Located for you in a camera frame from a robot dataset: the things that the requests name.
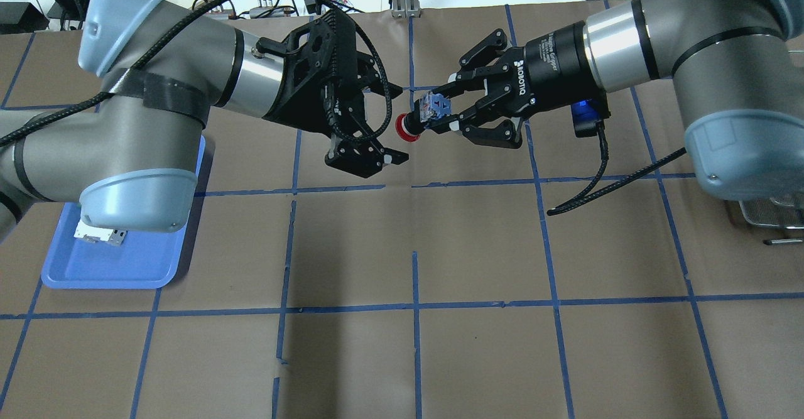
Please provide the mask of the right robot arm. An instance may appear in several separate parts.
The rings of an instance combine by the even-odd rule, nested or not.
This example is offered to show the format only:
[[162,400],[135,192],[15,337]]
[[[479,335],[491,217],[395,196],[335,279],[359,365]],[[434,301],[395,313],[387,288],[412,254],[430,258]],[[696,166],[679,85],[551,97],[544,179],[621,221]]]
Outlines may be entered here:
[[704,191],[789,195],[802,190],[802,69],[786,42],[801,34],[802,0],[631,0],[524,46],[494,30],[396,129],[517,149],[536,113],[670,78]]

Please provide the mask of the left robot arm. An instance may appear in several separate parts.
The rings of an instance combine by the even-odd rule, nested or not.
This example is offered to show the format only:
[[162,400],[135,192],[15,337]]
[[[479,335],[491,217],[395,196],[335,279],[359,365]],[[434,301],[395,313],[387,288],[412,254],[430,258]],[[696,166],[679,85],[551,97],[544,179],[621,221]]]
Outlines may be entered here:
[[325,164],[360,178],[407,153],[379,142],[393,120],[376,47],[329,0],[282,41],[167,0],[90,0],[78,64],[100,92],[57,112],[2,112],[2,237],[37,202],[77,202],[80,220],[175,232],[188,221],[197,151],[213,107],[330,139]]

